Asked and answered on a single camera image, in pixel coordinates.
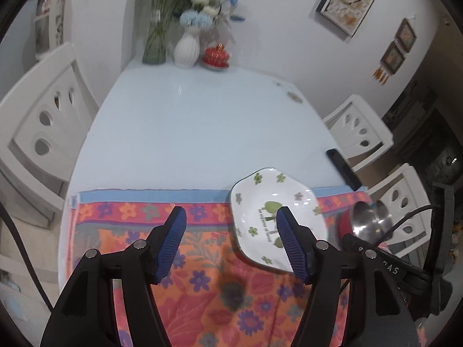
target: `tabletop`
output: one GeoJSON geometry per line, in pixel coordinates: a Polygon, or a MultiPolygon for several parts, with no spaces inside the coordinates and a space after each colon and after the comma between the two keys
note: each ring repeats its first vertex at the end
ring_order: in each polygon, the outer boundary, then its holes
{"type": "Polygon", "coordinates": [[[238,67],[216,73],[134,59],[93,122],[68,196],[95,189],[230,190],[264,167],[311,188],[342,185],[326,158],[334,147],[317,112],[290,83],[238,67]]]}

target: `silver bolt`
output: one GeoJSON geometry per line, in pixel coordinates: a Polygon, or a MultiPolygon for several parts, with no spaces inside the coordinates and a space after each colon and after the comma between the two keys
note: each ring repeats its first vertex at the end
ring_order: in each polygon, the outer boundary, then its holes
{"type": "Polygon", "coordinates": [[[144,247],[146,247],[146,240],[137,240],[133,243],[133,247],[135,249],[143,249],[144,247]]]}
{"type": "Polygon", "coordinates": [[[368,258],[376,258],[376,252],[374,250],[371,250],[371,249],[367,249],[365,251],[365,255],[368,257],[368,258]]]}
{"type": "Polygon", "coordinates": [[[325,240],[318,240],[315,246],[320,250],[327,250],[329,245],[325,240]]]}
{"type": "Polygon", "coordinates": [[[98,251],[96,249],[89,249],[85,252],[85,257],[87,258],[93,258],[96,256],[96,254],[98,253],[98,251]]]}

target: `white vase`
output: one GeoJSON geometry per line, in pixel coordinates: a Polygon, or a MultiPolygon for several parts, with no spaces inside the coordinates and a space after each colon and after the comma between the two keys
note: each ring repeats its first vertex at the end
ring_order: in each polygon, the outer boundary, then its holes
{"type": "Polygon", "coordinates": [[[179,68],[191,68],[200,55],[200,28],[189,26],[177,43],[174,52],[175,65],[179,68]]]}

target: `vase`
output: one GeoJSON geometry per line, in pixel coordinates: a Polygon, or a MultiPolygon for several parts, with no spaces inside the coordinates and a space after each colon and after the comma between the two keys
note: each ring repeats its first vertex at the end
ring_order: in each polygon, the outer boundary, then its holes
{"type": "Polygon", "coordinates": [[[191,68],[200,55],[200,28],[189,26],[177,43],[174,52],[175,65],[179,68],[191,68]]]}
{"type": "Polygon", "coordinates": [[[166,62],[167,29],[168,24],[166,22],[150,22],[150,31],[143,54],[144,64],[163,64],[166,62]]]}

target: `black smartphone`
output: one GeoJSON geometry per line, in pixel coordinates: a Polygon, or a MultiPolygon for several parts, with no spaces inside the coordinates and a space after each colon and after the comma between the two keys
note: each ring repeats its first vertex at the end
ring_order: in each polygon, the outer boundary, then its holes
{"type": "Polygon", "coordinates": [[[353,191],[356,191],[362,186],[362,182],[354,173],[354,171],[349,167],[349,164],[344,160],[338,150],[332,148],[326,152],[326,155],[334,164],[343,180],[352,188],[353,191]]]}

